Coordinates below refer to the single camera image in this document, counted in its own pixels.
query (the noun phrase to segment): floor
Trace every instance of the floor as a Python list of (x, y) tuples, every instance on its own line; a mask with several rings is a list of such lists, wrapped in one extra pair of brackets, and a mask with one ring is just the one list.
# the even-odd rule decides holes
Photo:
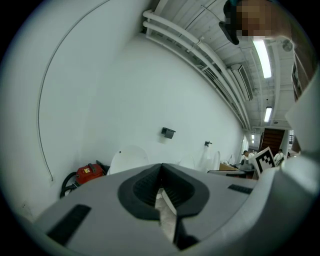
[(160, 193), (158, 193), (157, 195), (157, 199), (155, 201), (155, 208), (158, 211), (160, 211), (160, 226), (164, 234), (172, 242), (174, 240), (177, 217), (170, 210), (169, 206), (162, 198)]

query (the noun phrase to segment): fluorescent light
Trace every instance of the fluorescent light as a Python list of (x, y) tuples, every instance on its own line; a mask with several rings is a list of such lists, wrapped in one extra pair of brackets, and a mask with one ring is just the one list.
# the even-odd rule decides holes
[(269, 61), (269, 56), (268, 56), (265, 42), (263, 40), (253, 41), (253, 44), (254, 44), (256, 51), (258, 52), (258, 55), (259, 55), (259, 59), (260, 59), (262, 71), (263, 71), (263, 76), (264, 76), (264, 78), (270, 78), (271, 77), (271, 67), (270, 67), (270, 61)]
[(264, 122), (265, 123), (268, 123), (269, 122), (269, 118), (270, 118), (270, 115), (271, 115), (271, 111), (272, 111), (272, 107), (268, 106), (266, 108), (266, 111), (265, 111), (265, 117), (264, 117)]

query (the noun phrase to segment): ceiling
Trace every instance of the ceiling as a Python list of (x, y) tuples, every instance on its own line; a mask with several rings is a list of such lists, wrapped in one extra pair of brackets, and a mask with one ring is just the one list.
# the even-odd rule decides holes
[[(265, 79), (253, 42), (233, 45), (220, 29), (219, 21), (225, 18), (225, 2), (226, 0), (160, 0), (156, 11), (157, 15), (177, 24), (196, 38), (203, 37), (202, 41), (213, 49), (227, 67), (233, 64), (244, 66), (254, 90), (253, 100), (244, 102), (251, 130), (264, 126), (290, 129), (285, 114), (294, 103), (291, 82), (293, 50), (283, 50), (282, 42), (285, 38), (265, 40), (272, 72), (272, 77)], [(160, 24), (159, 27), (184, 38), (165, 25)], [(265, 123), (263, 119), (267, 106), (271, 106), (275, 111), (271, 114), (272, 119)]]

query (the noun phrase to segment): ceiling light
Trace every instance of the ceiling light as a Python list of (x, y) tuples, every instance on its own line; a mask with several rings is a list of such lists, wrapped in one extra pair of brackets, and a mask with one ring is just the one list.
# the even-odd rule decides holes
[(263, 40), (253, 41), (253, 44), (254, 44), (255, 49), (259, 55), (259, 59), (260, 59), (262, 71), (263, 71), (263, 76), (264, 76), (264, 78), (270, 78), (271, 77), (271, 67), (270, 67), (270, 61), (269, 61), (269, 56), (268, 56), (265, 42)]
[(272, 111), (272, 107), (268, 106), (266, 108), (266, 111), (265, 111), (265, 117), (264, 117), (264, 122), (265, 123), (268, 123), (269, 122), (269, 118), (270, 118), (270, 115), (271, 115), (271, 111)]

